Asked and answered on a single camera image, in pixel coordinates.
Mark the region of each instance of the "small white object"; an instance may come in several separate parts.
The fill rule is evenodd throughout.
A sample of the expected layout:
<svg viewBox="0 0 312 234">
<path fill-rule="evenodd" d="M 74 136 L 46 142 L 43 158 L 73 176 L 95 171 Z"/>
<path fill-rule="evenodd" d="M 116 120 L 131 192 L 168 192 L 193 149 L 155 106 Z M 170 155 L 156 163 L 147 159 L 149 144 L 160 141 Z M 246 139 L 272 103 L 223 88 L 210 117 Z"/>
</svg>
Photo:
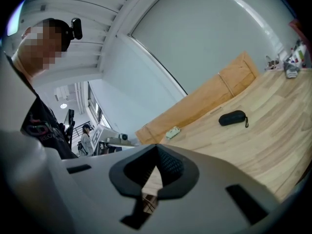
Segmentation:
<svg viewBox="0 0 312 234">
<path fill-rule="evenodd" d="M 171 139 L 171 138 L 173 138 L 174 136 L 176 136 L 180 132 L 181 132 L 181 130 L 178 127 L 174 127 L 173 129 L 171 129 L 170 131 L 168 131 L 166 133 L 166 138 L 167 139 Z"/>
</svg>

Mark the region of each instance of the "wooden desk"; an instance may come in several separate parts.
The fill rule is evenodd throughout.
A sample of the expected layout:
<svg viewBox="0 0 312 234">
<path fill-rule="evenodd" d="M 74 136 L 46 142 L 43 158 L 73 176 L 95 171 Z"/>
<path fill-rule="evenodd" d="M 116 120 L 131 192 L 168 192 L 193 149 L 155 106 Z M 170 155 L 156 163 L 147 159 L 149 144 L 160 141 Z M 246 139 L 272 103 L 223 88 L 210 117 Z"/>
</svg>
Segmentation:
<svg viewBox="0 0 312 234">
<path fill-rule="evenodd" d="M 246 113 L 249 128 L 245 123 L 220 126 L 220 116 L 234 110 Z M 283 71 L 268 71 L 241 94 L 161 143 L 226 160 L 282 201 L 312 159 L 312 72 L 286 79 Z M 155 186 L 152 180 L 146 184 L 149 193 Z"/>
</svg>

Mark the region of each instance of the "gray fabric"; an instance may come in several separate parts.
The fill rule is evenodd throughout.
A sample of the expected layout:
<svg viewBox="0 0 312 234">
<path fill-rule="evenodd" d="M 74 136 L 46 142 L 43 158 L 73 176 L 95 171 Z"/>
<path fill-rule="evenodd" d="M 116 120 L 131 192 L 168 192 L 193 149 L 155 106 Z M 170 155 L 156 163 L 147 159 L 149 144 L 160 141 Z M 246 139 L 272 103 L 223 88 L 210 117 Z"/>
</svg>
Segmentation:
<svg viewBox="0 0 312 234">
<path fill-rule="evenodd" d="M 91 156 L 94 152 L 92 145 L 91 145 L 91 140 L 87 134 L 82 134 L 81 136 L 81 143 L 85 151 L 88 153 L 87 156 Z"/>
<path fill-rule="evenodd" d="M 160 200 L 153 215 L 134 230 L 120 220 L 133 212 L 137 199 L 118 193 L 109 172 L 114 164 L 149 145 L 88 159 L 61 160 L 55 149 L 44 148 L 37 139 L 21 132 L 0 131 L 0 136 L 0 165 L 10 190 L 50 233 L 188 234 L 195 230 L 198 234 L 258 234 L 265 233 L 292 202 L 288 198 L 287 205 L 283 202 L 277 208 L 278 201 L 265 186 L 226 161 L 160 145 L 195 162 L 199 180 L 183 198 Z M 92 169 L 74 174 L 66 169 L 86 164 Z M 233 184 L 244 187 L 270 214 L 250 226 L 225 190 Z"/>
</svg>

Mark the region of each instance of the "ceiling light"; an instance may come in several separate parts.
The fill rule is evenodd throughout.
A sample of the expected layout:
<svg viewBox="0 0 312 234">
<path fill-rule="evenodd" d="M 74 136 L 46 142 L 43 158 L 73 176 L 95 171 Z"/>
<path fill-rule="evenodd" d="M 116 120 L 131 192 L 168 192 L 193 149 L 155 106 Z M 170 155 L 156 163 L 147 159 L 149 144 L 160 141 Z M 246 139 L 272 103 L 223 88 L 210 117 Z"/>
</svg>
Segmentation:
<svg viewBox="0 0 312 234">
<path fill-rule="evenodd" d="M 61 107 L 61 109 L 64 109 L 67 107 L 67 104 L 63 103 L 60 107 Z"/>
</svg>

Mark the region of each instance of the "wooden panel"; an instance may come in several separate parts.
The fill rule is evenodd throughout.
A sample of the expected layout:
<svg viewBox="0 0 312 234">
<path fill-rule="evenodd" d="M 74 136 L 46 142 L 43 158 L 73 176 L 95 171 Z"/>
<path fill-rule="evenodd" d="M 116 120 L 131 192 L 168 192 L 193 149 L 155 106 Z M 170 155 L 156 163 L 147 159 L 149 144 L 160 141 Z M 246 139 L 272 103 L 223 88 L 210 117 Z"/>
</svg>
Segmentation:
<svg viewBox="0 0 312 234">
<path fill-rule="evenodd" d="M 143 126 L 136 136 L 142 144 L 159 143 L 173 127 L 182 128 L 241 93 L 257 75 L 257 67 L 243 52 L 218 75 Z"/>
<path fill-rule="evenodd" d="M 286 79 L 266 72 L 245 91 L 161 143 L 230 162 L 283 200 L 312 159 L 312 71 Z M 243 110 L 244 123 L 222 127 L 222 114 Z"/>
<path fill-rule="evenodd" d="M 216 106 L 228 101 L 233 96 L 219 75 L 204 83 L 191 95 L 186 96 L 176 105 L 166 112 L 153 119 L 144 130 L 151 136 L 147 139 L 142 138 L 142 131 L 137 135 L 142 144 L 147 144 L 147 140 L 160 143 L 166 132 L 174 126 L 184 127 L 196 119 L 203 116 Z"/>
<path fill-rule="evenodd" d="M 154 168 L 151 176 L 142 188 L 143 193 L 157 196 L 157 191 L 162 188 L 161 175 L 157 167 Z"/>
</svg>

